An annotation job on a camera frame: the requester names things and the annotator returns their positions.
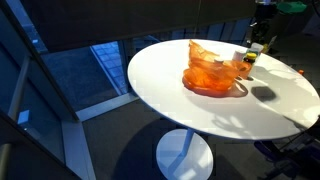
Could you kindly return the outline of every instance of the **dark floor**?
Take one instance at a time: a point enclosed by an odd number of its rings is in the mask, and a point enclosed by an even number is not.
[[[300,34],[279,41],[274,46],[278,53],[272,55],[296,70],[303,69],[305,77],[319,90],[319,47],[319,39]],[[85,121],[83,127],[98,180],[165,179],[155,160],[156,146],[166,132],[180,127],[140,100]],[[214,156],[210,179],[257,179],[273,167],[253,142],[203,137]],[[281,146],[287,140],[276,143]],[[289,178],[280,175],[275,179]],[[310,178],[300,174],[297,179]]]
[[[42,58],[75,111],[118,96],[89,47]]]

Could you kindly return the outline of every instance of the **table leg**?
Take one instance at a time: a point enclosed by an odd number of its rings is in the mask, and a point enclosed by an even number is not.
[[[156,158],[167,179],[208,179],[213,169],[210,147],[192,129],[165,134],[157,146]]]

